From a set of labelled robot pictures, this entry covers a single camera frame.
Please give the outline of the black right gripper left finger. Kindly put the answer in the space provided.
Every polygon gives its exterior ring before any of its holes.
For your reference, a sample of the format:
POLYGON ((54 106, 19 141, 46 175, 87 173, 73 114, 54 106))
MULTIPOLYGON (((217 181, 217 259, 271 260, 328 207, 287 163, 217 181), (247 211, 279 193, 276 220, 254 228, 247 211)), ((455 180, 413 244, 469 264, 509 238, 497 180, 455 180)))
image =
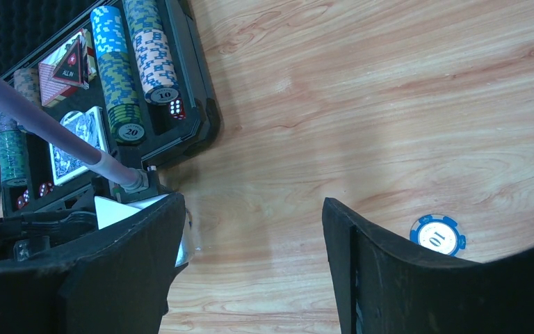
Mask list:
POLYGON ((0 261, 0 333, 157 333, 185 215, 171 193, 32 259, 0 261))

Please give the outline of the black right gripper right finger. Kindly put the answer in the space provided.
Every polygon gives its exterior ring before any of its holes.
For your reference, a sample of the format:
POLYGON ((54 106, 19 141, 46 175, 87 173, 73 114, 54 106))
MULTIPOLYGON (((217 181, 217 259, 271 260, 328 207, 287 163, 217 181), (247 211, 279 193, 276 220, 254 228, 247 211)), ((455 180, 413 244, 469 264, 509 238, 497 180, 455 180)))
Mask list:
POLYGON ((463 260, 334 198, 324 200, 322 223, 343 333, 534 333, 534 247, 463 260))

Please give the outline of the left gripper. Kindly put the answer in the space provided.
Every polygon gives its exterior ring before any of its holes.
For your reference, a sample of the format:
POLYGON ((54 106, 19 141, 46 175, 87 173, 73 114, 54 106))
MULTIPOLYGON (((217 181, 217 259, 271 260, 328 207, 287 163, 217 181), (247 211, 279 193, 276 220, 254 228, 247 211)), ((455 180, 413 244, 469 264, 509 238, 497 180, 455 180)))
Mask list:
POLYGON ((40 209, 20 209, 16 215, 1 218, 0 259, 27 260, 32 251, 15 250, 18 241, 47 237, 50 247, 60 246, 130 217, 170 192, 158 180, 135 193, 110 186, 108 180, 92 180, 89 186, 67 195, 58 187, 54 195, 45 195, 49 203, 36 200, 31 204, 43 204, 40 209))

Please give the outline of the blue white chip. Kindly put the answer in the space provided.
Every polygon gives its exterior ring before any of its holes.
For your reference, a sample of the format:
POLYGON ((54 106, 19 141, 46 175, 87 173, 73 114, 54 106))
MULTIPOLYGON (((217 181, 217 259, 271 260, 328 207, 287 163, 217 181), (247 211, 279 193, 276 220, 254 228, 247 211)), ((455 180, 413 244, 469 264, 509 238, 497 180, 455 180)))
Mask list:
POLYGON ((450 216, 428 214, 410 228, 409 240, 432 251, 456 257, 467 247, 467 237, 460 224, 450 216))

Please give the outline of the blue playing card deck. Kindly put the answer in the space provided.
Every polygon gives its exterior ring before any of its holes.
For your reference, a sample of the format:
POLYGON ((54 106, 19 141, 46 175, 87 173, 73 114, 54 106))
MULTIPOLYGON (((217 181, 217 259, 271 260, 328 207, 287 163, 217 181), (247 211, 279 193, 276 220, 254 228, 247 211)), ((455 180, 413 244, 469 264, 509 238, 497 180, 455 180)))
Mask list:
MULTIPOLYGON (((109 145, 108 139, 106 138, 104 120, 102 116, 103 108, 100 106, 93 106, 87 111, 81 112, 91 113, 94 116, 95 133, 93 137, 91 137, 88 141, 85 141, 82 138, 80 139, 96 150, 108 152, 109 145)), ((76 155, 76 153, 78 152, 77 147, 78 146, 76 145, 76 141, 72 141, 70 144, 66 144, 63 148, 52 143, 49 144, 51 174, 55 186, 61 186, 65 183, 68 183, 69 181, 89 171, 83 160, 76 155)))

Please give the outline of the teal poker chip stack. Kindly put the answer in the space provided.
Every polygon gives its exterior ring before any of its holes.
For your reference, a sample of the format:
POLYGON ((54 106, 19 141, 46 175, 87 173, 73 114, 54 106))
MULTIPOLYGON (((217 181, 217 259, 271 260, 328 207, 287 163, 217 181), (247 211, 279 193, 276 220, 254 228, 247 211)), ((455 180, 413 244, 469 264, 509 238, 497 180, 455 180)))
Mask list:
POLYGON ((19 130, 0 132, 0 174, 3 186, 27 185, 24 135, 19 130))

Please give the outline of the red playing card deck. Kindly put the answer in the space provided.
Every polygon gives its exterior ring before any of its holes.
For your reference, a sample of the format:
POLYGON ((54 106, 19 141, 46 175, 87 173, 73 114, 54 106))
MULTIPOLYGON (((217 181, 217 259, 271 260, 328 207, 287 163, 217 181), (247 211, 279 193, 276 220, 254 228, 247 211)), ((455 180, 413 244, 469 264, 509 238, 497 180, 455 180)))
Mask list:
POLYGON ((97 76, 91 32, 82 28, 38 64, 41 104, 51 108, 97 76))

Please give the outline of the red triangular card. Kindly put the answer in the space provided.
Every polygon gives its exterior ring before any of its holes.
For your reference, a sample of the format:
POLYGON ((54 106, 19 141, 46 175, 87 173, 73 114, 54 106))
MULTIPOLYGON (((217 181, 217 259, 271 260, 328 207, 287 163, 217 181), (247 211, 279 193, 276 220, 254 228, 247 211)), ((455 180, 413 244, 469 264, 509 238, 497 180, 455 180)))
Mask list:
POLYGON ((61 84, 89 89, 85 38, 78 35, 65 46, 65 53, 57 63, 51 79, 61 84))

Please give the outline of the clear pink dealer button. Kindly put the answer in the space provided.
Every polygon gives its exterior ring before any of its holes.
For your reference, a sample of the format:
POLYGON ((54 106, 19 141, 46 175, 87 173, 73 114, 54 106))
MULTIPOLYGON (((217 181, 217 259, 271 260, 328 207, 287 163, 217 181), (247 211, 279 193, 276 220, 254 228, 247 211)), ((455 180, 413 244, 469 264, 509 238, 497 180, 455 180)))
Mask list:
POLYGON ((95 119, 91 113, 70 111, 60 120, 60 124, 85 141, 95 133, 95 119))

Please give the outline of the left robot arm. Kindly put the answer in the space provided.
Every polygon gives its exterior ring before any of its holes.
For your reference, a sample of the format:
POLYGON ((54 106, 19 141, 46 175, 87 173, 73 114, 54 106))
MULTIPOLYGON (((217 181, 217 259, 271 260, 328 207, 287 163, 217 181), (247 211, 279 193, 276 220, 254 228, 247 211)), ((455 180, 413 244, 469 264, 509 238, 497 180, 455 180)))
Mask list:
POLYGON ((23 212, 9 217, 0 215, 0 260, 29 260, 50 248, 130 217, 170 193, 160 183, 157 172, 149 170, 145 179, 146 188, 127 193, 102 176, 96 176, 69 208, 23 212))

